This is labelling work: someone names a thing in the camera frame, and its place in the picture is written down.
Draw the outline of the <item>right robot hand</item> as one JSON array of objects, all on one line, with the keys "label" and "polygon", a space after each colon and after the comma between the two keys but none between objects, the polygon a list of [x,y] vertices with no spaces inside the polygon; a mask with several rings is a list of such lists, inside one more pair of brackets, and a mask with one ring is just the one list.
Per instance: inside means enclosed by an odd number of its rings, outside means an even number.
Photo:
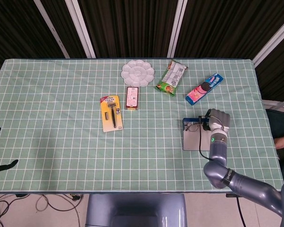
[{"label": "right robot hand", "polygon": [[223,134],[228,136],[230,129],[230,115],[220,110],[209,109],[204,116],[202,127],[211,134]]}]

